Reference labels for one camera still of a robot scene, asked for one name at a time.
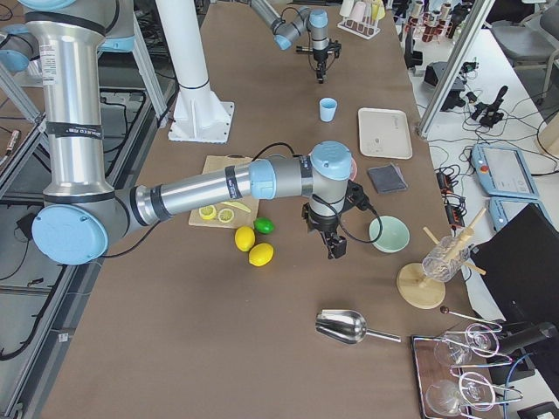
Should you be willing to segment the white robot base pillar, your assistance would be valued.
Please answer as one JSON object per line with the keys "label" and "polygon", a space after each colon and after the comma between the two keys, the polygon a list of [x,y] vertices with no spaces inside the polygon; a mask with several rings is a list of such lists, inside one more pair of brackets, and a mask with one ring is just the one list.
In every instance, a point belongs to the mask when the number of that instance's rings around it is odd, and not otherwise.
{"label": "white robot base pillar", "polygon": [[179,85],[169,139],[225,144],[234,104],[211,90],[195,4],[158,0],[156,6]]}

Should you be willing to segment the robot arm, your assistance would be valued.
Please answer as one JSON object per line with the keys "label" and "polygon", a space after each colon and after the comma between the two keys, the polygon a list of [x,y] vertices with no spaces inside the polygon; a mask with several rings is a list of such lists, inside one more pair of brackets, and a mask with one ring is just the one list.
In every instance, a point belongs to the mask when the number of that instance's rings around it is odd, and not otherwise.
{"label": "robot arm", "polygon": [[320,84],[325,81],[328,53],[336,43],[328,36],[328,14],[324,9],[301,7],[295,9],[292,21],[286,21],[264,0],[249,1],[248,5],[266,23],[273,34],[277,46],[288,50],[304,33],[310,36],[311,52],[316,62],[315,73]]}
{"label": "robot arm", "polygon": [[330,257],[344,254],[337,228],[347,208],[352,154],[337,141],[324,141],[309,155],[257,159],[152,188],[115,189],[104,164],[98,52],[107,36],[126,44],[134,40],[134,6],[26,1],[23,7],[26,28],[39,45],[52,174],[31,234],[47,257],[85,264],[140,228],[247,196],[306,197],[308,228],[322,234]]}

